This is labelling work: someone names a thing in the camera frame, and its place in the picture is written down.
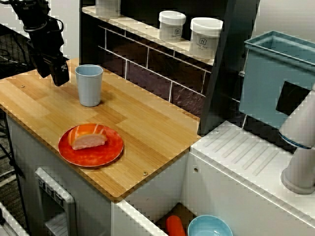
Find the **orange object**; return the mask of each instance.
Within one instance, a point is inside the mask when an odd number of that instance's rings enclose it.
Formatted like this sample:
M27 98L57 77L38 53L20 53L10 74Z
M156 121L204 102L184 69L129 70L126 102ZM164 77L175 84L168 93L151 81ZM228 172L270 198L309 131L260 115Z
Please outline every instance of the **orange object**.
M104 145L107 141L104 126L81 124L68 134L68 143L74 150Z
M182 221L176 215L167 218L166 230L169 232L169 236L186 236Z

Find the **shelf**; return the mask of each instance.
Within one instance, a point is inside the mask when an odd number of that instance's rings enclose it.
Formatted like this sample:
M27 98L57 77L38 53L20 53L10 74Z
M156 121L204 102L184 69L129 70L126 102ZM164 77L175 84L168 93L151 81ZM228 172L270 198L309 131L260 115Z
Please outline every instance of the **shelf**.
M45 223L45 226L54 236L68 236L67 218L65 212L56 215Z
M82 12L91 15L95 18L98 18L104 22L107 22L113 26L119 27L123 30L126 30L128 32L134 33L140 37L143 37L149 41L152 41L154 43L157 43L161 46L164 46L166 48L172 49L175 52L184 54L185 56L188 56L190 58L194 58L195 60L201 61L205 64L213 66L213 59L201 59L198 58L189 52L189 43L190 41L181 39L181 41L177 43L170 43L170 42L164 42L159 39L159 29L149 26L143 22L136 21L132 18L121 16L117 19L105 19L100 16L96 15L95 12L95 6L87 6L82 8Z

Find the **plastic cup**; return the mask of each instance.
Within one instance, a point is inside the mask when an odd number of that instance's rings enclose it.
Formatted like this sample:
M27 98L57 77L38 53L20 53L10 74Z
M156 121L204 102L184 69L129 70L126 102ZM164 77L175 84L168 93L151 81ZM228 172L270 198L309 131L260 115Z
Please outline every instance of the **plastic cup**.
M223 21L214 18L196 17L191 21L189 52L203 59L214 59Z
M75 68L81 105L94 107L100 103L102 73L103 69L98 65L87 64Z
M162 11L159 14L159 38L165 42L179 42L182 38L186 16L177 11Z

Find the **faucet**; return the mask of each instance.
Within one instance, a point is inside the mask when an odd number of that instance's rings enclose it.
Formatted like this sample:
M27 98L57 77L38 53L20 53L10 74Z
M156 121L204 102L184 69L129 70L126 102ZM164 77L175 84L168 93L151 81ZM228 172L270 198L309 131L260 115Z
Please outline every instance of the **faucet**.
M279 135L297 147L281 174L286 188L298 194L315 191L315 84L303 102L286 119Z

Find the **light blue cup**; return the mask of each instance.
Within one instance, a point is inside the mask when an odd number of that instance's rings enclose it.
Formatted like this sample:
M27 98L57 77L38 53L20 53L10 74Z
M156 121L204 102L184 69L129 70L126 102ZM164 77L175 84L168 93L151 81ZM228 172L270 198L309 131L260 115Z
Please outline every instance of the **light blue cup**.
M188 226L188 236L233 236L229 226L219 218L201 215Z
M103 69L98 65L81 65L75 68L81 105L94 107L100 103L102 73Z

